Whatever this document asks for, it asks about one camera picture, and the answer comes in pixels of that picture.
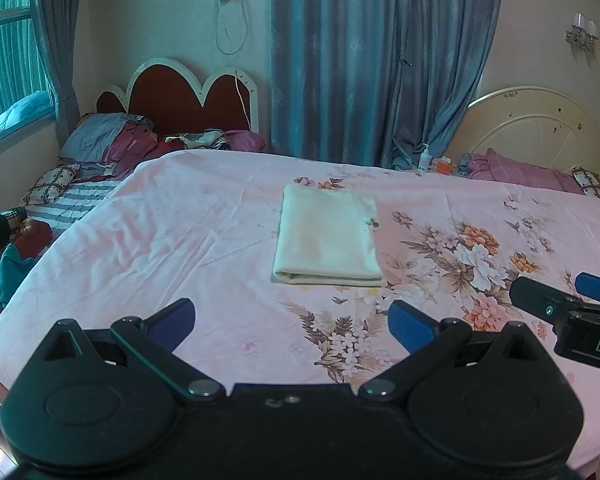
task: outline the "cream metal headboard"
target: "cream metal headboard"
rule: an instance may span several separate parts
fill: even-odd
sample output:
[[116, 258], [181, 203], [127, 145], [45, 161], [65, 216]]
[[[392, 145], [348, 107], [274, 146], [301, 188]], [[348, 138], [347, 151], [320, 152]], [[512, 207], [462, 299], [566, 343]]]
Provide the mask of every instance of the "cream metal headboard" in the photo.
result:
[[469, 106], [446, 156], [499, 154], [559, 171], [581, 166], [600, 175], [600, 132], [569, 97], [535, 86], [488, 94]]

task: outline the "patterned pillow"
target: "patterned pillow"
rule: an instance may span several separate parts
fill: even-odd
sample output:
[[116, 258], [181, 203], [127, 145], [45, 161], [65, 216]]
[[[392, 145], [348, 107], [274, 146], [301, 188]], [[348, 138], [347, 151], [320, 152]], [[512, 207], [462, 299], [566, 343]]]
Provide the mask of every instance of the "patterned pillow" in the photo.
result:
[[600, 177], [584, 168], [573, 168], [573, 177], [587, 196], [595, 196], [600, 199]]
[[80, 164], [67, 164], [47, 171], [22, 199], [22, 205], [49, 204], [64, 193], [80, 170]]

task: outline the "wall sconce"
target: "wall sconce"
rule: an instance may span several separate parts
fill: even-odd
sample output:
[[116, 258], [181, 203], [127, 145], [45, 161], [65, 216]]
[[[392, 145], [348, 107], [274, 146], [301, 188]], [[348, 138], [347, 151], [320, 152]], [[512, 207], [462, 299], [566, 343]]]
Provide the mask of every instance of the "wall sconce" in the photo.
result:
[[576, 12], [573, 15], [571, 30], [566, 31], [564, 39], [573, 46], [593, 52], [596, 49], [595, 41], [598, 39], [598, 24], [587, 20], [584, 14]]

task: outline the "folded white towel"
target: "folded white towel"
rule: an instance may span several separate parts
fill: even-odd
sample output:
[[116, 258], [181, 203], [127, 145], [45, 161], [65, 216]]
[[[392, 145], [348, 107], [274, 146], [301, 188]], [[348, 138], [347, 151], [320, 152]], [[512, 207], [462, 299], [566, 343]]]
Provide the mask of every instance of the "folded white towel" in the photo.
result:
[[362, 193], [285, 187], [274, 278], [284, 283], [380, 286], [373, 228], [378, 211]]

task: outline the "striped pillow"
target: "striped pillow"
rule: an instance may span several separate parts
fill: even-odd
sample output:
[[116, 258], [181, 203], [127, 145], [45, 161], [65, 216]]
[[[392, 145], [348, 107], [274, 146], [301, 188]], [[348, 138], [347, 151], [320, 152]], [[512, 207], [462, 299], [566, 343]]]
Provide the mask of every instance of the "striped pillow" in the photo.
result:
[[80, 164], [67, 164], [47, 171], [22, 199], [20, 205], [49, 204], [64, 193], [80, 170]]

